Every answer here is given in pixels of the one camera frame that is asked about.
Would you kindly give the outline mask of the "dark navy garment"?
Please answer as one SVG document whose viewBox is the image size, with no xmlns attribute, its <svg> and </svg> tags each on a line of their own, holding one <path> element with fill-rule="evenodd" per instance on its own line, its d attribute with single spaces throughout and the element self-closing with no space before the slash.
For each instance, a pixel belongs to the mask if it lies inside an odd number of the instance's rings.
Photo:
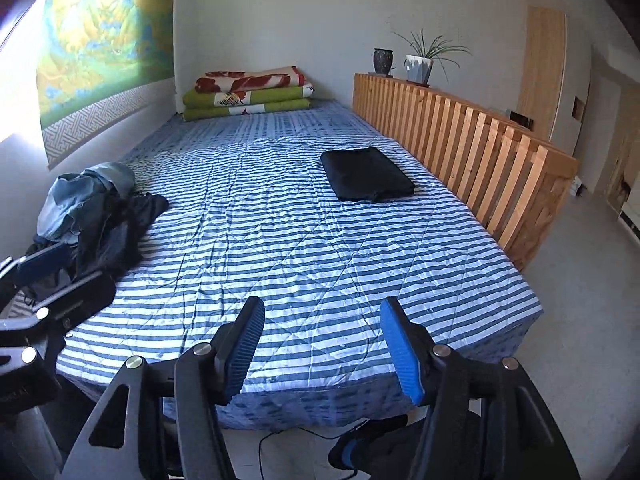
<svg viewBox="0 0 640 480">
<path fill-rule="evenodd" d="M 343 202 L 382 202 L 414 194 L 412 181 L 377 148 L 326 151 L 320 156 L 336 197 Z"/>
</svg>

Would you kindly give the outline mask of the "pile of blue dark clothes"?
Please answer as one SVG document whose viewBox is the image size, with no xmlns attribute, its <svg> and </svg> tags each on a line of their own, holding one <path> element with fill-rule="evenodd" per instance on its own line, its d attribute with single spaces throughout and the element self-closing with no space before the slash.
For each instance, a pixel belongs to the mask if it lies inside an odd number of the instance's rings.
<svg viewBox="0 0 640 480">
<path fill-rule="evenodd" d="M 164 196 L 138 192 L 134 172 L 120 162 L 57 177 L 27 253 L 63 244 L 70 254 L 58 270 L 26 286 L 27 301 L 38 304 L 96 271 L 118 280 L 142 260 L 140 240 L 168 209 Z"/>
</svg>

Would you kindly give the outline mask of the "black blue shoe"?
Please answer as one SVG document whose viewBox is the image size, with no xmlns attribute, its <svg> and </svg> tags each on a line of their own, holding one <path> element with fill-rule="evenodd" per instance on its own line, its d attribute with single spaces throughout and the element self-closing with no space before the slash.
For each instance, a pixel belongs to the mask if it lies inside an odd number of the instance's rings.
<svg viewBox="0 0 640 480">
<path fill-rule="evenodd" d="M 419 447 L 423 427 L 431 423 L 431 410 L 425 417 L 408 423 L 408 415 L 370 419 L 357 429 L 341 436 L 330 449 L 329 464 L 336 469 L 363 471 L 372 479 L 405 479 Z M 465 421 L 463 452 L 450 456 L 453 479 L 467 479 L 478 462 L 480 416 L 468 411 Z"/>
</svg>

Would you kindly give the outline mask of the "blue white striped bed quilt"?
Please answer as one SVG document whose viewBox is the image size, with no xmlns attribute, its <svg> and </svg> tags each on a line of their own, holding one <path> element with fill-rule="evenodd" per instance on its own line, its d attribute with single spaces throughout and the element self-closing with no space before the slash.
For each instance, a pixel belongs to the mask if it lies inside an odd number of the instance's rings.
<svg viewBox="0 0 640 480">
<path fill-rule="evenodd" d="M 414 194 L 339 200 L 320 156 L 358 148 L 385 154 Z M 384 299 L 396 297 L 437 342 L 486 362 L 514 353 L 541 316 L 529 284 L 465 204 L 340 104 L 175 118 L 124 163 L 169 209 L 113 303 L 75 328 L 58 357 L 60 374 L 89 396 L 130 356 L 171 360 L 209 340 L 256 296 L 264 332 L 222 424 L 344 426 L 411 405 L 380 330 Z"/>
</svg>

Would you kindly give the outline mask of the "green folded blanket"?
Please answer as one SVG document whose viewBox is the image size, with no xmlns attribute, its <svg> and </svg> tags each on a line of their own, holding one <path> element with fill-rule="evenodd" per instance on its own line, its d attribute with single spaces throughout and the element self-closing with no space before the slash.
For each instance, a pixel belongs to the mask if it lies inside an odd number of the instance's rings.
<svg viewBox="0 0 640 480">
<path fill-rule="evenodd" d="M 186 122 L 193 122 L 206 118 L 304 110 L 310 107 L 313 95 L 312 84 L 237 92 L 198 93 L 190 90 L 182 99 L 182 117 Z"/>
</svg>

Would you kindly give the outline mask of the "red white folded blanket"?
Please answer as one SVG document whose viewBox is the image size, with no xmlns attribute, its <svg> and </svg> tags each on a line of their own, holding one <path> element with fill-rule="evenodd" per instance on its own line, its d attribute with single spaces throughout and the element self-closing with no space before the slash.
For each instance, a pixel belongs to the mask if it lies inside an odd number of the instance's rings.
<svg viewBox="0 0 640 480">
<path fill-rule="evenodd" d="M 252 91 L 273 88 L 301 87 L 306 76 L 296 66 L 285 66 L 261 72 L 217 70 L 206 72 L 195 81 L 198 93 Z"/>
</svg>

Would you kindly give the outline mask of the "white pot with green plant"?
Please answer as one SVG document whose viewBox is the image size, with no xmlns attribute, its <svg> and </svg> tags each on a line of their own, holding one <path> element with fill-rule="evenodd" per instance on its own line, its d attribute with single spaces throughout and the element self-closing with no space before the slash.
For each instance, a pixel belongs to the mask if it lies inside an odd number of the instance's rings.
<svg viewBox="0 0 640 480">
<path fill-rule="evenodd" d="M 444 35 L 438 35 L 431 42 L 427 42 L 423 28 L 418 32 L 409 32 L 408 37 L 399 32 L 393 32 L 393 35 L 408 44 L 411 49 L 411 53 L 405 56 L 404 64 L 402 64 L 406 71 L 407 80 L 424 87 L 428 86 L 435 65 L 439 65 L 445 78 L 448 78 L 445 64 L 459 67 L 460 63 L 454 59 L 454 55 L 472 54 L 467 46 L 457 44 Z"/>
</svg>

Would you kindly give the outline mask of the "dark ceramic vase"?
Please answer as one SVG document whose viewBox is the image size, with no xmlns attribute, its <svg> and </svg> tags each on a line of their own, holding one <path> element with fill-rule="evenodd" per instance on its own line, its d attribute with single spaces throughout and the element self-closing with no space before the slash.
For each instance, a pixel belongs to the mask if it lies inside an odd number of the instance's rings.
<svg viewBox="0 0 640 480">
<path fill-rule="evenodd" d="M 377 75 L 389 77 L 394 66 L 394 51 L 382 48 L 373 50 L 373 68 Z"/>
</svg>

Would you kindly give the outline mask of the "light wooden door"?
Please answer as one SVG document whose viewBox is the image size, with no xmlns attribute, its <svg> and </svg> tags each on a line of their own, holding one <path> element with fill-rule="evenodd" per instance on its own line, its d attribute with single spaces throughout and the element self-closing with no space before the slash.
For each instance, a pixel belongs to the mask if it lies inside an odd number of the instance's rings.
<svg viewBox="0 0 640 480">
<path fill-rule="evenodd" d="M 533 134 L 547 141 L 560 105 L 566 47 L 566 15 L 529 6 L 518 112 L 533 121 Z"/>
</svg>

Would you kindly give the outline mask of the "wooden slatted bed rail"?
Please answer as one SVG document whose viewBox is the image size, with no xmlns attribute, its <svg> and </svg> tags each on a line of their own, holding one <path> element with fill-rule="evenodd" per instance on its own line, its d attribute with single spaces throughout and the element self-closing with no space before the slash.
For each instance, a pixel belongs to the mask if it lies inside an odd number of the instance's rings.
<svg viewBox="0 0 640 480">
<path fill-rule="evenodd" d="M 465 203 L 518 270 L 532 262 L 577 159 L 510 119 L 405 80 L 356 75 L 352 109 Z"/>
</svg>

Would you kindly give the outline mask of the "colourful wall map hanging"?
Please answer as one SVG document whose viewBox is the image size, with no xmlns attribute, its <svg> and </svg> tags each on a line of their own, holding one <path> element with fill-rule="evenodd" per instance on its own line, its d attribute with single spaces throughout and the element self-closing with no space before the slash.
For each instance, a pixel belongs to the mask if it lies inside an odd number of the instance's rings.
<svg viewBox="0 0 640 480">
<path fill-rule="evenodd" d="M 174 0 L 44 0 L 37 88 L 50 167 L 174 94 L 173 24 Z"/>
</svg>

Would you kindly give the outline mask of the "small black box on rail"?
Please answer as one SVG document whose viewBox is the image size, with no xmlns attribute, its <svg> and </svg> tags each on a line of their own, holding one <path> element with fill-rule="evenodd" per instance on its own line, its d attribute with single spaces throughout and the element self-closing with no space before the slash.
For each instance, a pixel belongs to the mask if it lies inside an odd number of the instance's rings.
<svg viewBox="0 0 640 480">
<path fill-rule="evenodd" d="M 511 122 L 515 122 L 520 127 L 527 129 L 529 131 L 533 130 L 534 121 L 532 118 L 525 116 L 516 112 L 515 110 L 507 110 L 506 118 L 508 118 Z"/>
</svg>

